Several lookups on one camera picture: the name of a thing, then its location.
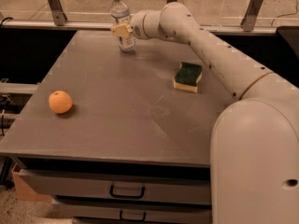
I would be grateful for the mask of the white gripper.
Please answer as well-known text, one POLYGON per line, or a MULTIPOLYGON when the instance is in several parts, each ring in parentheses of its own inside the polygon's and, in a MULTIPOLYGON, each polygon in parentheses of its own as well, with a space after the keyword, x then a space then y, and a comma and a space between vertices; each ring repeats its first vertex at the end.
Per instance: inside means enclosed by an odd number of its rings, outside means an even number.
POLYGON ((110 31, 114 36, 129 38, 131 35, 134 35, 138 39, 148 39, 144 28, 144 20, 148 14, 147 10, 142 10, 137 12, 132 16, 130 20, 130 25, 128 23, 121 23, 113 25, 110 28, 110 31))

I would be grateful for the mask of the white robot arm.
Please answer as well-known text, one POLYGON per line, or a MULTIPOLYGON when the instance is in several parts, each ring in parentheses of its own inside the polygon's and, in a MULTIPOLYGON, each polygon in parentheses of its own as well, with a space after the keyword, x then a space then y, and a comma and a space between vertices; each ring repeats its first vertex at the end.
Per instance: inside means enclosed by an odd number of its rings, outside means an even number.
POLYGON ((235 98, 211 135, 213 224, 299 224, 299 89, 202 28, 181 3, 113 18, 114 35, 188 45, 235 98))

